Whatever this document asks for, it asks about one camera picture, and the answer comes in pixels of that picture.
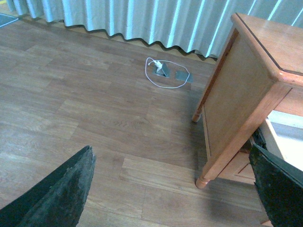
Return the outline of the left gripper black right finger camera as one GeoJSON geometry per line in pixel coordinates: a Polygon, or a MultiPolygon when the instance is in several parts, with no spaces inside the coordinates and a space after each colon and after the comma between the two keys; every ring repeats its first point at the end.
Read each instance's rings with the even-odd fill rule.
{"type": "Polygon", "coordinates": [[[257,144],[253,144],[249,160],[259,198],[272,225],[301,227],[303,172],[257,144]]]}

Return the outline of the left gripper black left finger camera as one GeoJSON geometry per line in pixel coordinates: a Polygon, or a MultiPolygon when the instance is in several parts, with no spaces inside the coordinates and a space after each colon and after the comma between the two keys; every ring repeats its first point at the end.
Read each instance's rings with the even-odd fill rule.
{"type": "Polygon", "coordinates": [[[2,227],[75,227],[89,194],[96,156],[85,146],[0,210],[2,227]]]}

